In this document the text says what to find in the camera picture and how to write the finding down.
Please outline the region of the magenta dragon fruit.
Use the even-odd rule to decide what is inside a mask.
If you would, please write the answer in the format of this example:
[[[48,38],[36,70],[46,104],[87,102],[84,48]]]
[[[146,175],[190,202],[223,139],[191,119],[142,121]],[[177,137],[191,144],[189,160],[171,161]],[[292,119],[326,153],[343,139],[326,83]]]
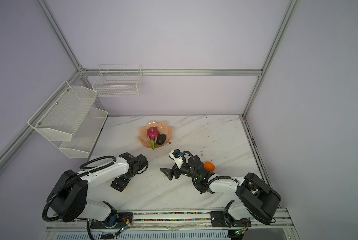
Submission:
[[[160,136],[160,132],[157,127],[151,127],[147,130],[147,137],[150,140],[151,148],[154,150],[157,147],[157,139]]]

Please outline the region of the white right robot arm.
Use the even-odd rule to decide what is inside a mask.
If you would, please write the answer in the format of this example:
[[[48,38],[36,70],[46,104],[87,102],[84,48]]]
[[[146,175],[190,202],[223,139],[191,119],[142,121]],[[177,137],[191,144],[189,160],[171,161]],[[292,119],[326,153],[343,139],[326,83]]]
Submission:
[[[240,200],[228,202],[222,211],[222,225],[235,227],[238,223],[254,218],[264,225],[270,225],[281,202],[281,196],[254,173],[244,177],[221,176],[214,173],[215,167],[203,163],[198,156],[179,154],[170,156],[174,165],[160,168],[160,171],[171,181],[180,176],[191,178],[192,184],[200,194],[223,193],[237,196]]]

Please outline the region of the orange fruit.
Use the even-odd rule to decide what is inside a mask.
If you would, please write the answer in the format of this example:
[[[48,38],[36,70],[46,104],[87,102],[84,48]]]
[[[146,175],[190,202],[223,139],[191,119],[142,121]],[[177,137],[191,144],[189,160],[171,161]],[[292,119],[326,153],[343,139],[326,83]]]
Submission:
[[[204,163],[204,167],[207,171],[209,171],[210,173],[213,173],[215,171],[215,165],[212,164],[211,162],[206,162]]]

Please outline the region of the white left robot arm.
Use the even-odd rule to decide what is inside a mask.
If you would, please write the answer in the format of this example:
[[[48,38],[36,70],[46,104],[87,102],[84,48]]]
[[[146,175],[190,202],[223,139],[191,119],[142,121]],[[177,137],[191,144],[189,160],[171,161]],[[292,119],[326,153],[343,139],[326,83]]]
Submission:
[[[76,219],[95,220],[113,228],[130,218],[119,217],[118,211],[107,201],[90,200],[88,194],[96,187],[110,182],[110,187],[122,192],[131,179],[144,173],[149,166],[143,155],[129,153],[103,156],[80,166],[79,172],[65,171],[49,194],[42,211],[45,222],[61,220],[65,223]]]

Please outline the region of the dark avocado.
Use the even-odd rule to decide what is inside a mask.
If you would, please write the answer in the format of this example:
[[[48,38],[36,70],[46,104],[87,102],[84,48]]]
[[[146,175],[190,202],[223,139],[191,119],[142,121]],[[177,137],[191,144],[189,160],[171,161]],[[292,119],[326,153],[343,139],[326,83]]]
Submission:
[[[166,139],[167,139],[167,136],[165,134],[161,134],[158,136],[156,143],[158,145],[163,145],[165,143]]]

